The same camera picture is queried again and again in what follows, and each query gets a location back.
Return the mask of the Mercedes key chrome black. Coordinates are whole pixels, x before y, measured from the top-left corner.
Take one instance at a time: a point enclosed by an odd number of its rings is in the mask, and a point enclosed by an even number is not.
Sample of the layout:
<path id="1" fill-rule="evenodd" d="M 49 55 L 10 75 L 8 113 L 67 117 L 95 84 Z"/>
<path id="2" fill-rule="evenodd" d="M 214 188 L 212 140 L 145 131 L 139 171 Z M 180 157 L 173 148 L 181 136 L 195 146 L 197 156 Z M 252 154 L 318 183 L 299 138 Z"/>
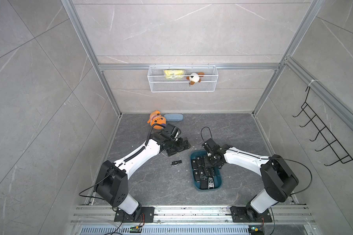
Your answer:
<path id="1" fill-rule="evenodd" d="M 182 163 L 182 160 L 172 161 L 171 166 L 177 166 Z"/>

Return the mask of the teal storage box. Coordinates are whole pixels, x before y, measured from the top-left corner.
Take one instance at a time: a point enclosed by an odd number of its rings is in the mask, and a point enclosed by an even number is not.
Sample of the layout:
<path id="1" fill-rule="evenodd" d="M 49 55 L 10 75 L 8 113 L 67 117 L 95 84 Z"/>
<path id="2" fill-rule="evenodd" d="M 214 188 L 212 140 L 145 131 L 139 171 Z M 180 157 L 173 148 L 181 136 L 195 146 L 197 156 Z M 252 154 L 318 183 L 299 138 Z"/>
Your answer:
<path id="1" fill-rule="evenodd" d="M 197 157 L 202 158 L 203 165 L 198 166 L 197 170 L 192 169 L 193 183 L 198 191 L 213 191 L 217 190 L 222 185 L 222 177 L 220 170 L 217 167 L 212 167 L 208 162 L 207 152 L 205 150 L 195 151 L 190 155 L 190 163 L 192 159 Z M 214 179 L 214 189 L 208 189 L 208 178 Z"/>

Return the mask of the BMW key silver black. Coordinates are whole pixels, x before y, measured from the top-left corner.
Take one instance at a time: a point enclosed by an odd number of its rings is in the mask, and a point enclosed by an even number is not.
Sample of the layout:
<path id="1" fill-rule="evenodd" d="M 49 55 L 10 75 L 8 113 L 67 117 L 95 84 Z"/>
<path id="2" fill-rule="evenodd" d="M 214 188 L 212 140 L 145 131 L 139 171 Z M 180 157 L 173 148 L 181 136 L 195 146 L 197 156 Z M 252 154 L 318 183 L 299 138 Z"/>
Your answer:
<path id="1" fill-rule="evenodd" d="M 215 185 L 214 185 L 214 179 L 212 177 L 208 178 L 208 189 L 214 189 Z"/>

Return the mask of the black VW key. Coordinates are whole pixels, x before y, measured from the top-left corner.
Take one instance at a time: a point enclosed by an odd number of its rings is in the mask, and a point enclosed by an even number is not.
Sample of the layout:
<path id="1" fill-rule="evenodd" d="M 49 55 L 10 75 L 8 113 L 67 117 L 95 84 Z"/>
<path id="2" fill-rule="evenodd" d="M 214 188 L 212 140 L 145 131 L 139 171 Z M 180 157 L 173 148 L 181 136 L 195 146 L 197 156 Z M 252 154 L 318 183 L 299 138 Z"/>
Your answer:
<path id="1" fill-rule="evenodd" d="M 201 157 L 197 157 L 196 158 L 196 163 L 197 163 L 198 166 L 202 166 L 203 165 L 202 158 Z"/>

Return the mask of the black flip key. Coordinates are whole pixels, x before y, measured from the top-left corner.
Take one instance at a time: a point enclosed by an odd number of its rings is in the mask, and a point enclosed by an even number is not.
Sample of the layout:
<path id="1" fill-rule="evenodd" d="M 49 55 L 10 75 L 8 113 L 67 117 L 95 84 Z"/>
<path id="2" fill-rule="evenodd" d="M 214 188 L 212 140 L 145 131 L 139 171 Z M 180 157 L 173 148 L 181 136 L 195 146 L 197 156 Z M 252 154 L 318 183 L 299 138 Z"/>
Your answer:
<path id="1" fill-rule="evenodd" d="M 198 169 L 198 164 L 197 164 L 195 159 L 191 160 L 191 166 L 192 166 L 193 170 L 197 170 Z"/>

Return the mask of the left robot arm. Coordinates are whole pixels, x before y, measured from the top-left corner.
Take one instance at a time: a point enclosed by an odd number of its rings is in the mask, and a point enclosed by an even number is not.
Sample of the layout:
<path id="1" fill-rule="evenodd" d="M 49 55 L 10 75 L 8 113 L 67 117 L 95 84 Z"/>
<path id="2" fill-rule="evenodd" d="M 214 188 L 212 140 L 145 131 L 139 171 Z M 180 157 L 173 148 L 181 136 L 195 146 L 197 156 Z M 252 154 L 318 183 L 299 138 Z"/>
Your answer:
<path id="1" fill-rule="evenodd" d="M 114 162 L 105 161 L 100 168 L 94 191 L 112 207 L 121 209 L 133 220 L 137 220 L 142 206 L 129 193 L 130 177 L 144 163 L 163 151 L 172 156 L 189 148 L 187 139 L 177 135 L 153 133 L 140 147 L 125 157 Z"/>

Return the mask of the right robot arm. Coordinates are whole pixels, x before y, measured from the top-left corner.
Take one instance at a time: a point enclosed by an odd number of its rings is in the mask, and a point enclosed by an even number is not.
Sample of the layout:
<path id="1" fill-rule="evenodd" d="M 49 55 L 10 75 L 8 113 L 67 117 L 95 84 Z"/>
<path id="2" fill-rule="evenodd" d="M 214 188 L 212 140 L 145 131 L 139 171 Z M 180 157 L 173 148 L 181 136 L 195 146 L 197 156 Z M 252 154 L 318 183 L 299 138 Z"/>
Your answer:
<path id="1" fill-rule="evenodd" d="M 261 176 L 264 189 L 246 205 L 246 216 L 251 221 L 257 220 L 273 205 L 285 202 L 299 183 L 286 159 L 279 155 L 260 156 L 229 145 L 219 146 L 213 139 L 208 139 L 202 146 L 210 165 L 220 168 L 233 164 Z"/>

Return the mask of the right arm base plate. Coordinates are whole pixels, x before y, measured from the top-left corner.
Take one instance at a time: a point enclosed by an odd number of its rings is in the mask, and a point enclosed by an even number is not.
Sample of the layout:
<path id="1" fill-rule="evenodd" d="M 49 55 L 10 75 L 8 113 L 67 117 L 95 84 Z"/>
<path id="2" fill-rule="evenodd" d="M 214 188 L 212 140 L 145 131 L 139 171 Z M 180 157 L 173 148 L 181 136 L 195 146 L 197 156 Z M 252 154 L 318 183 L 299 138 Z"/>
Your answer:
<path id="1" fill-rule="evenodd" d="M 268 209 L 263 213 L 258 213 L 251 208 L 231 206 L 230 214 L 234 223 L 270 223 L 273 221 Z"/>

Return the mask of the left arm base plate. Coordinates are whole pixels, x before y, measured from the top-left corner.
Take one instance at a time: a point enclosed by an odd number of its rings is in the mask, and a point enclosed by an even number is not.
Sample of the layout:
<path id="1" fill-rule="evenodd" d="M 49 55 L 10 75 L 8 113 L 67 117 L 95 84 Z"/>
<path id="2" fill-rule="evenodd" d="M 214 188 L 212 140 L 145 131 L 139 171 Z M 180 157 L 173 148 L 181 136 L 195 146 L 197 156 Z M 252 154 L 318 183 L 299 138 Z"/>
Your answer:
<path id="1" fill-rule="evenodd" d="M 142 207 L 140 210 L 136 210 L 132 214 L 128 214 L 120 208 L 116 209 L 115 222 L 141 222 L 141 223 L 152 223 L 155 216 L 155 207 Z"/>

